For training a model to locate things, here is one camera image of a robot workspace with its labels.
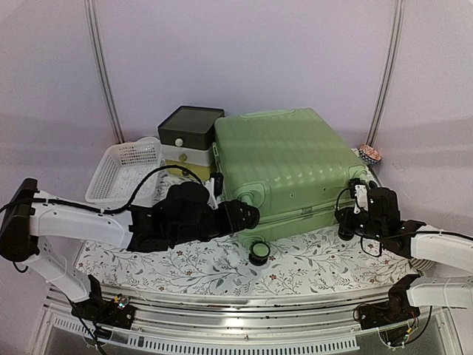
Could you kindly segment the green hard-shell suitcase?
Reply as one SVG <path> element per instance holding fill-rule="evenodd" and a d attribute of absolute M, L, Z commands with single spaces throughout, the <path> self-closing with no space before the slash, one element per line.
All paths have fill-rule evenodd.
<path fill-rule="evenodd" d="M 352 179 L 368 170 L 338 134 L 311 108 L 218 118 L 214 159 L 224 176 L 226 200 L 259 211 L 258 225 L 238 233 L 255 266 L 281 238 L 336 224 L 336 207 L 352 206 Z"/>

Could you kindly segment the drawer cabinet with dark top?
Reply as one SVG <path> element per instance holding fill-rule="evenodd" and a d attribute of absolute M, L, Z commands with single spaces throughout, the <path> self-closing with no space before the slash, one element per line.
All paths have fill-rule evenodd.
<path fill-rule="evenodd" d="M 212 145 L 214 124 L 224 109 L 180 106 L 157 127 L 163 157 L 168 165 L 191 170 L 201 180 L 216 171 Z"/>

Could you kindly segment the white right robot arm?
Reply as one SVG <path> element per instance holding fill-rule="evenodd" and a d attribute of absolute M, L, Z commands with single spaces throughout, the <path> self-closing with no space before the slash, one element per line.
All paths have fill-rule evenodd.
<path fill-rule="evenodd" d="M 354 178 L 347 191 L 354 205 L 335 210 L 339 237 L 376 242 L 377 257 L 388 251 L 408 260 L 414 269 L 390 287 L 387 301 L 357 307 L 355 318 L 363 329 L 416 322 L 423 306 L 472 307 L 472 277 L 438 279 L 426 275 L 438 265 L 472 274 L 472 237 L 417 220 L 402 220 L 396 193 L 374 182 Z"/>

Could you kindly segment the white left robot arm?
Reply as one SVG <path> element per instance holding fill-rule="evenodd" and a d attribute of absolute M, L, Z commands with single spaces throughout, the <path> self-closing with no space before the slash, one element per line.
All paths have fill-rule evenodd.
<path fill-rule="evenodd" d="M 222 175 L 201 183 L 171 186 L 153 206 L 132 201 L 116 209 L 62 200 L 38 189 L 26 178 L 10 202 L 1 208 L 1 256 L 22 264 L 60 289 L 69 299 L 72 315 L 95 325 L 130 329 L 136 308 L 127 297 L 105 300 L 100 282 L 55 252 L 50 238 L 88 240 L 136 253 L 167 251 L 193 241 L 254 229 L 259 210 L 239 200 L 219 202 Z"/>

